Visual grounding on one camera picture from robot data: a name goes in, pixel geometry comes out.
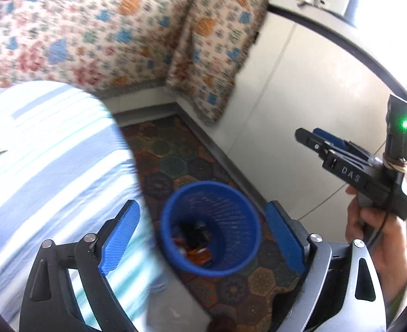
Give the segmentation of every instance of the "floral bedspread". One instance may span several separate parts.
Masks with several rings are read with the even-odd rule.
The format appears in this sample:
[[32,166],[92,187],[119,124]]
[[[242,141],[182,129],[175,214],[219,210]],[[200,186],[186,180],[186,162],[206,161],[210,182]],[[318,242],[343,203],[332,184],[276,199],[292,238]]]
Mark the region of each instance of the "floral bedspread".
[[267,2],[0,0],[0,87],[60,81],[107,98],[167,81],[213,123]]
[[0,87],[164,84],[192,0],[0,0]]
[[212,124],[223,114],[267,5],[268,0],[194,0],[167,86],[189,97],[203,122]]

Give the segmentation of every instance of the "green led light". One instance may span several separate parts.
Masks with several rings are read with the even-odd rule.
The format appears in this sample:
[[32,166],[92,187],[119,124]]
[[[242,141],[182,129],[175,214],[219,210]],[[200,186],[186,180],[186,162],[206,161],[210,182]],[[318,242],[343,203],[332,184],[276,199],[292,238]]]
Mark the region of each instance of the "green led light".
[[402,128],[407,129],[407,120],[402,121]]

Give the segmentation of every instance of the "blue wastebasket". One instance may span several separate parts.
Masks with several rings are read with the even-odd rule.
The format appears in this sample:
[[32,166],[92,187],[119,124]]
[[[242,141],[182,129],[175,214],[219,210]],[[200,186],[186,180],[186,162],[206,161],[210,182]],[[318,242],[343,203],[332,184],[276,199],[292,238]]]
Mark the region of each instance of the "blue wastebasket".
[[[180,222],[203,221],[211,233],[213,263],[200,267],[180,254],[172,230]],[[176,191],[165,204],[160,234],[169,261],[200,276],[222,277],[245,267],[261,241],[260,221],[253,205],[236,189],[218,182],[195,182]]]

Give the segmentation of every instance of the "blue striped fabric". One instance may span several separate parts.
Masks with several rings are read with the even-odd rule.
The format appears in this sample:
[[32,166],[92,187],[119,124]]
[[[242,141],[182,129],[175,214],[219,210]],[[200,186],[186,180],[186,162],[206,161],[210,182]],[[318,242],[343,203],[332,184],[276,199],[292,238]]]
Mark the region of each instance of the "blue striped fabric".
[[[40,243],[97,232],[128,199],[141,218],[107,279],[140,332],[149,286],[162,273],[134,158],[107,109],[69,85],[35,81],[0,92],[0,113],[16,122],[0,154],[0,312],[17,329],[23,291]],[[98,328],[79,275],[73,288],[85,321]]]

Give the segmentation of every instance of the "patterned rug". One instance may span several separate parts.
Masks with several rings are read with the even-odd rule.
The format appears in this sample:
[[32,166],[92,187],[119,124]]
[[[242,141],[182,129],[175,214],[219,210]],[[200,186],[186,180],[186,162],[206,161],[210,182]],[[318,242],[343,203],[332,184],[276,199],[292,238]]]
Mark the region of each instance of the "patterned rug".
[[[156,229],[164,203],[180,187],[212,180],[237,188],[177,116],[126,126],[122,132],[134,152]],[[259,252],[239,273],[209,278],[177,271],[200,305],[213,316],[232,317],[237,322],[238,332],[267,331],[274,296],[292,290],[299,278],[287,267],[263,217],[260,219],[263,240]]]

